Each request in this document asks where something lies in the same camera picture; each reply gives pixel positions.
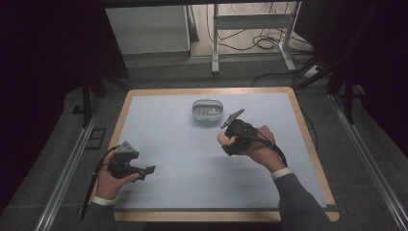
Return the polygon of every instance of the plastic container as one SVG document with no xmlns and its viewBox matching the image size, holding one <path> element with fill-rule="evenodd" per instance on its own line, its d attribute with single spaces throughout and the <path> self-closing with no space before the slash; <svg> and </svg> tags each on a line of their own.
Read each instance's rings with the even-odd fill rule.
<svg viewBox="0 0 408 231">
<path fill-rule="evenodd" d="M 191 113 L 198 121 L 219 121 L 222 118 L 223 106 L 217 100 L 199 99 L 192 104 Z"/>
</svg>

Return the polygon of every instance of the wooden table edge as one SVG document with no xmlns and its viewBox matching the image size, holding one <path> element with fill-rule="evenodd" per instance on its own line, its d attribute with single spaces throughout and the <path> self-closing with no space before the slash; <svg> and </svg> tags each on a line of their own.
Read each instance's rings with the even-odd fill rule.
<svg viewBox="0 0 408 231">
<path fill-rule="evenodd" d="M 313 144 L 312 138 L 308 131 L 306 122 L 300 110 L 300 106 L 297 102 L 296 96 L 293 89 L 289 87 L 273 87 L 273 88 L 222 88 L 222 89 L 156 89 L 156 90 L 130 90 L 126 96 L 123 103 L 122 110 L 120 112 L 114 133 L 111 138 L 109 147 L 117 146 L 119 143 L 120 133 L 122 131 L 126 116 L 129 112 L 129 107 L 131 105 L 134 96 L 153 96 L 153 95 L 183 95 L 183 94 L 244 94 L 244 93 L 287 93 L 290 97 L 294 114 L 296 116 L 299 128 L 302 132 L 303 138 L 305 140 L 307 149 L 311 156 L 313 167 L 316 171 L 319 184 L 321 186 L 324 200 L 326 205 L 336 206 L 336 202 L 333 198 L 333 194 L 328 185 L 327 179 L 324 175 L 323 168 L 321 166 L 318 153 Z M 240 221 L 279 221 L 280 216 L 278 212 L 138 212 L 138 211 L 126 211 L 126 212 L 115 212 L 116 220 L 121 221 L 166 221 L 166 218 L 171 218 L 169 221 L 200 221 L 197 218 L 204 218 L 201 221 L 222 221 L 219 218 L 225 218 L 225 221 L 237 221 L 231 215 L 238 216 Z M 339 212 L 326 212 L 330 220 L 336 221 L 340 218 Z M 192 218 L 188 215 L 196 215 L 197 218 Z"/>
</svg>

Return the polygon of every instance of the white shirt cuff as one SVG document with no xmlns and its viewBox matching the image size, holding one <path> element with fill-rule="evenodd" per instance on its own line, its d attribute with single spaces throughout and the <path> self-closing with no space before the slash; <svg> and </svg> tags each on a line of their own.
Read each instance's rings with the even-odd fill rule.
<svg viewBox="0 0 408 231">
<path fill-rule="evenodd" d="M 270 176 L 272 177 L 273 180 L 276 180 L 277 178 L 287 175 L 289 173 L 293 173 L 293 171 L 290 168 L 285 167 L 273 172 Z"/>
<path fill-rule="evenodd" d="M 109 206 L 109 205 L 115 205 L 116 199 L 107 200 L 107 199 L 102 199 L 101 197 L 98 197 L 98 196 L 94 196 L 92 199 L 92 202 L 98 205 L 102 205 L 102 206 Z"/>
</svg>

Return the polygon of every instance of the gray suit sleeve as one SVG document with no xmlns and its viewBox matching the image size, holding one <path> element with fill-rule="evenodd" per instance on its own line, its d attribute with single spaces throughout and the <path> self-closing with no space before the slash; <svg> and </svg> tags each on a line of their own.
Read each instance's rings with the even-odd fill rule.
<svg viewBox="0 0 408 231">
<path fill-rule="evenodd" d="M 79 223 L 75 230 L 87 231 L 113 231 L 116 230 L 114 216 L 115 205 L 102 206 L 91 203 L 85 218 Z"/>
<path fill-rule="evenodd" d="M 335 230 L 324 210 L 293 173 L 279 177 L 274 182 L 279 191 L 279 211 L 286 231 Z"/>
</svg>

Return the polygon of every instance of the aluminum rail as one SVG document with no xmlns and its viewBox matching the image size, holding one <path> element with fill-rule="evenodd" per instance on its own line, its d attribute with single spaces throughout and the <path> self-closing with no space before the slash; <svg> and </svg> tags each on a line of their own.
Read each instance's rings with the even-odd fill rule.
<svg viewBox="0 0 408 231">
<path fill-rule="evenodd" d="M 54 222 L 55 216 L 60 209 L 61 203 L 63 202 L 66 190 L 75 172 L 78 162 L 81 159 L 82 153 L 85 149 L 85 145 L 88 141 L 90 132 L 95 124 L 96 118 L 99 113 L 100 105 L 102 104 L 101 98 L 95 98 L 92 107 L 92 117 L 90 118 L 89 125 L 84 128 L 81 132 L 80 137 L 75 143 L 74 149 L 72 150 L 65 167 L 45 204 L 44 210 L 39 217 L 38 223 L 35 230 L 50 230 L 52 223 Z"/>
<path fill-rule="evenodd" d="M 367 148 L 366 144 L 358 133 L 358 130 L 354 125 L 350 124 L 348 119 L 345 117 L 343 113 L 343 105 L 340 102 L 340 99 L 331 94 L 329 94 L 329 98 L 333 102 L 346 132 L 350 135 L 363 164 L 369 172 L 374 185 L 383 197 L 388 209 L 391 212 L 391 215 L 398 225 L 399 230 L 408 230 L 408 217 L 402 203 L 396 196 L 393 188 L 388 184 L 387 179 L 384 177 L 381 169 L 373 159 L 370 150 Z"/>
</svg>

